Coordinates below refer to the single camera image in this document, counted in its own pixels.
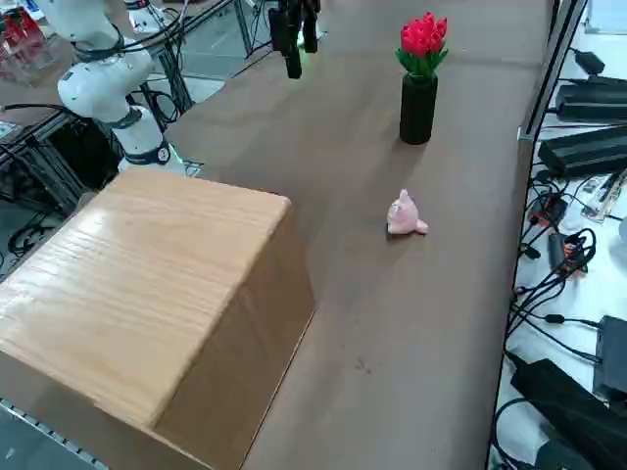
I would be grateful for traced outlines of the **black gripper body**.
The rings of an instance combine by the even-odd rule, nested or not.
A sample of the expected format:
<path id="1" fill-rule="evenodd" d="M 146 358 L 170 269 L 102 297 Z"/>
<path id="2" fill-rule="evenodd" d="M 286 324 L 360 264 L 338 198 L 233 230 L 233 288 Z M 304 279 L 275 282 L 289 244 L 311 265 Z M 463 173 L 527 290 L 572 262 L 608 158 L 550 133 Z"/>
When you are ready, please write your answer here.
<path id="1" fill-rule="evenodd" d="M 303 11 L 319 14 L 321 11 L 320 0 L 279 0 L 278 8 L 281 11 L 290 11 L 291 9 L 302 9 Z"/>

